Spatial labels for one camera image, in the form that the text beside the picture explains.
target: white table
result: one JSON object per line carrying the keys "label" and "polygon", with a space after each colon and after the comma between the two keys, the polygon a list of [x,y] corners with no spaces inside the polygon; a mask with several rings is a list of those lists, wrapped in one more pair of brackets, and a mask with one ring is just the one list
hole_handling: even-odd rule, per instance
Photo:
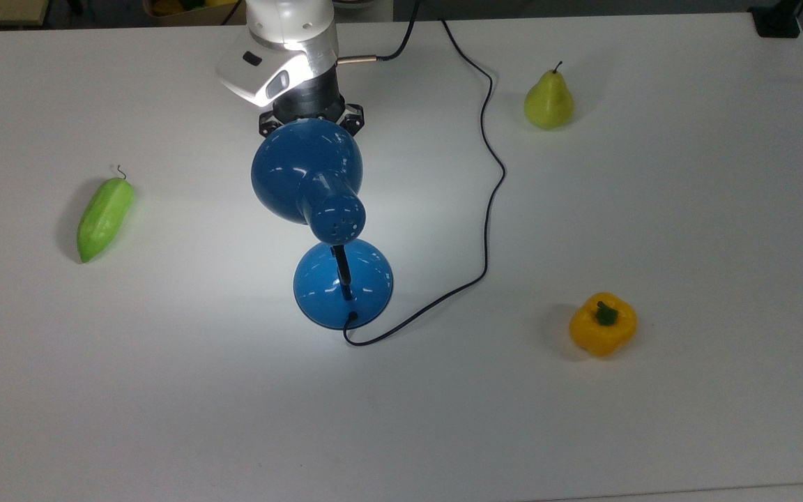
{"label": "white table", "polygon": [[[0,33],[0,501],[507,501],[803,483],[803,38],[748,14],[453,22],[500,75],[510,177],[491,271],[366,349],[306,320],[315,243],[249,186],[241,26]],[[339,26],[344,54],[405,26]],[[558,60],[576,117],[520,110]],[[362,235],[392,264],[373,336],[475,277],[498,168],[487,85],[439,24],[344,66],[365,106]],[[75,228],[122,165],[127,223]],[[605,361],[568,317],[641,318]]]}

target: fake fruit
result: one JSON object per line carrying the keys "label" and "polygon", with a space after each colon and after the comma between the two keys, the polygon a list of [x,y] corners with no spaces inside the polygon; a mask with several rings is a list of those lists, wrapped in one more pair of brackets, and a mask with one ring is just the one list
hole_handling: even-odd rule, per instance
{"label": "fake fruit", "polygon": [[544,73],[526,95],[526,118],[540,128],[560,127],[569,121],[574,111],[572,94],[563,74],[557,71],[560,64]]}
{"label": "fake fruit", "polygon": [[110,178],[98,187],[76,232],[82,263],[88,263],[114,240],[134,196],[132,185],[124,178]]}
{"label": "fake fruit", "polygon": [[595,357],[605,357],[634,337],[637,313],[612,293],[596,293],[574,313],[569,336]]}

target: green pear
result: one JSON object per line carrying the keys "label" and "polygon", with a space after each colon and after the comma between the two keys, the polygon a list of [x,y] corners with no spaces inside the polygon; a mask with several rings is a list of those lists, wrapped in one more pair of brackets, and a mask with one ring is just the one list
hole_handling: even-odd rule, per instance
{"label": "green pear", "polygon": [[560,127],[569,121],[574,111],[572,94],[563,74],[557,71],[560,64],[544,73],[526,95],[526,118],[540,128]]}

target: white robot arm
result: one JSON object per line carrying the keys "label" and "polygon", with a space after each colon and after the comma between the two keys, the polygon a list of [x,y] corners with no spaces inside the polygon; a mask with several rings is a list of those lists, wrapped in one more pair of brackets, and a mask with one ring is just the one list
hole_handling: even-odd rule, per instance
{"label": "white robot arm", "polygon": [[262,135],[312,117],[358,132],[363,111],[347,105],[339,93],[331,0],[246,0],[246,26],[216,73],[241,98],[273,107],[259,117]]}

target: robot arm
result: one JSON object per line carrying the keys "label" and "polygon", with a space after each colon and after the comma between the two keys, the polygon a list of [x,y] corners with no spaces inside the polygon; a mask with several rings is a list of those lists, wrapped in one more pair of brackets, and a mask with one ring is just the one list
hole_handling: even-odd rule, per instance
{"label": "robot arm", "polygon": [[246,26],[216,73],[254,105],[271,105],[337,64],[331,0],[246,0]]}

